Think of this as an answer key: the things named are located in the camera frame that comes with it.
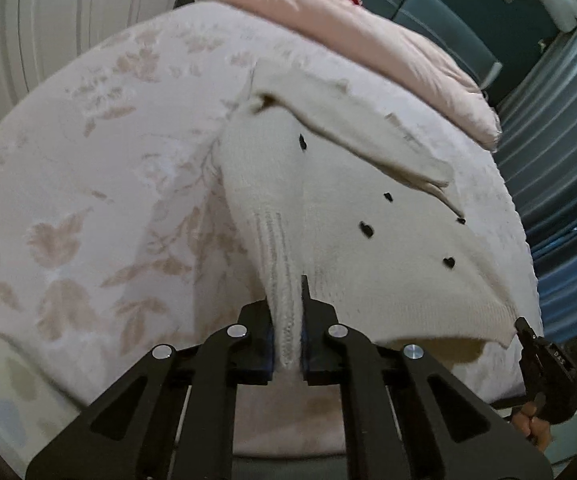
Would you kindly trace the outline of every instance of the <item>black metal bracket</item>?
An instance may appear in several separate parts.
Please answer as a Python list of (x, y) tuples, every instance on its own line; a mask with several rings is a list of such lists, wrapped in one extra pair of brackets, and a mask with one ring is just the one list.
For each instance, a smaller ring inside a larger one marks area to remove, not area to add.
[(302, 282), (302, 368), (339, 384), (350, 479), (552, 479), (548, 460), (416, 345), (373, 345)]
[[(351, 480), (553, 478), (543, 454), (422, 348), (374, 345), (313, 300), (306, 277), (302, 301), (303, 376), (340, 387)], [(273, 359), (266, 301), (203, 345), (156, 346), (31, 461), (26, 478), (228, 480), (237, 385), (267, 384)]]
[[(28, 480), (188, 480), (231, 477), (237, 384), (267, 384), (273, 330), (266, 301), (203, 345), (159, 345), (30, 463)], [(187, 400), (179, 446), (174, 443)]]
[(551, 424), (569, 420), (577, 411), (577, 367), (562, 347), (537, 336), (526, 319), (515, 322), (522, 344), (519, 361), (526, 395), (529, 399), (543, 397), (539, 418)]

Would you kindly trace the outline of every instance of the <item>human hand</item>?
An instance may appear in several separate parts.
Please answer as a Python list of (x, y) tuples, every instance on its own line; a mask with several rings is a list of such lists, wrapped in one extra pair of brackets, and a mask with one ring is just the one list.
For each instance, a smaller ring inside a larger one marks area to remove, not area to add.
[(510, 423), (521, 431), (526, 438), (532, 437), (539, 451), (544, 452), (553, 439), (551, 436), (551, 424), (537, 418), (537, 406), (534, 402), (527, 402), (520, 412), (516, 413)]

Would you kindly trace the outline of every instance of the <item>cream knit sweater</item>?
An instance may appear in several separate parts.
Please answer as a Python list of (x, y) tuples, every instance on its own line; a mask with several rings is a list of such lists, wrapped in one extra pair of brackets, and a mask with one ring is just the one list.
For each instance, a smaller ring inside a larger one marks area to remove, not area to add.
[(365, 103), (262, 60), (219, 158), (265, 286), (281, 367), (299, 367), (302, 274), (313, 298), (374, 342), (510, 344), (516, 309), (459, 221), (452, 168)]

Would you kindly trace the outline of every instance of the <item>white bedspread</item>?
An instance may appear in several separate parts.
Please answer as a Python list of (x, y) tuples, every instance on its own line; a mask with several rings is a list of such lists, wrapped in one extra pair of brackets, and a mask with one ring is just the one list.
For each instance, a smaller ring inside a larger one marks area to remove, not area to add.
[[(91, 401), (159, 342), (201, 343), (263, 294), (230, 218), (214, 141), (260, 57), (337, 80), (456, 170), (468, 225), (542, 333), (524, 231), (489, 152), (411, 93), (284, 28), (202, 3), (124, 31), (0, 124), (0, 333)], [(521, 389), (519, 343), (456, 375)], [(334, 388), (241, 388), (235, 450), (343, 449)]]

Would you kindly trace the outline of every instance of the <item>silver bolt head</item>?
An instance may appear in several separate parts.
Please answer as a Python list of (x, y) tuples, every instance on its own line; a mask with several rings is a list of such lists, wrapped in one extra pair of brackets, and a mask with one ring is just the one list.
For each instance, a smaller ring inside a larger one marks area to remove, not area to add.
[(172, 355), (172, 348), (168, 345), (158, 345), (151, 353), (155, 359), (168, 359)]
[(248, 333), (248, 329), (244, 325), (230, 325), (226, 333), (230, 337), (244, 337)]
[(344, 325), (331, 325), (329, 326), (329, 335), (331, 337), (342, 338), (348, 335), (348, 328)]
[(404, 347), (404, 355), (408, 359), (420, 359), (424, 356), (424, 348), (418, 345), (406, 345)]

